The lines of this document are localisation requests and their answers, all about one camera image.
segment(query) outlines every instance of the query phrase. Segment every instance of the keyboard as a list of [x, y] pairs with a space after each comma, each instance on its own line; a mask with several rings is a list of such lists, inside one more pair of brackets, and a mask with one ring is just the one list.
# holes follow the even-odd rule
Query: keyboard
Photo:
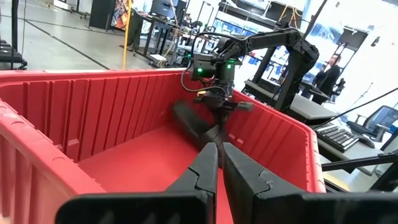
[[335, 125], [319, 128], [315, 132], [319, 139], [342, 153], [346, 152], [347, 149], [359, 140], [354, 134]]

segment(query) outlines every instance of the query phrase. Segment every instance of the computer monitor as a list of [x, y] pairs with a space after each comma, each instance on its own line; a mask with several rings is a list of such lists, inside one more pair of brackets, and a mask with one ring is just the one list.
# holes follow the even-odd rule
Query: computer monitor
[[[174, 7], [177, 8], [178, 0], [172, 1]], [[161, 16], [169, 17], [171, 19], [174, 18], [173, 7], [170, 0], [154, 0], [152, 2], [152, 8], [150, 9], [150, 11]]]

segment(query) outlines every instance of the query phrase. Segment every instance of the robotic arm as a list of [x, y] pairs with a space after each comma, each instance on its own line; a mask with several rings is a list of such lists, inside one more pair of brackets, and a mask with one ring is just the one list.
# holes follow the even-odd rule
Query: robotic arm
[[233, 92], [235, 65], [241, 65], [238, 58], [247, 55], [252, 50], [280, 45], [286, 46], [290, 52], [289, 75], [275, 107], [281, 111], [290, 107], [301, 79], [319, 57], [318, 49], [308, 43], [296, 29], [276, 30], [230, 39], [223, 37], [214, 55], [193, 54], [192, 80], [214, 77], [213, 86], [217, 86], [207, 91], [202, 101], [210, 108], [222, 107]]

